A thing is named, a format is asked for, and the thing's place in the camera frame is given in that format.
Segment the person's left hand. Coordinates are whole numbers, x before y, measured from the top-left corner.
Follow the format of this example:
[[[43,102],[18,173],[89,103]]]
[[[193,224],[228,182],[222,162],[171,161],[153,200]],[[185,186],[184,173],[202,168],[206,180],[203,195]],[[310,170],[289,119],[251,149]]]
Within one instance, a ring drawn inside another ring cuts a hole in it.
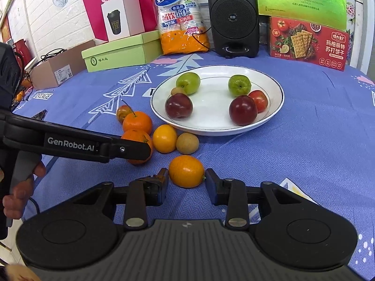
[[[45,165],[40,162],[25,181],[14,186],[12,194],[3,197],[4,214],[7,218],[20,219],[23,216],[25,206],[34,193],[34,176],[44,177]]]

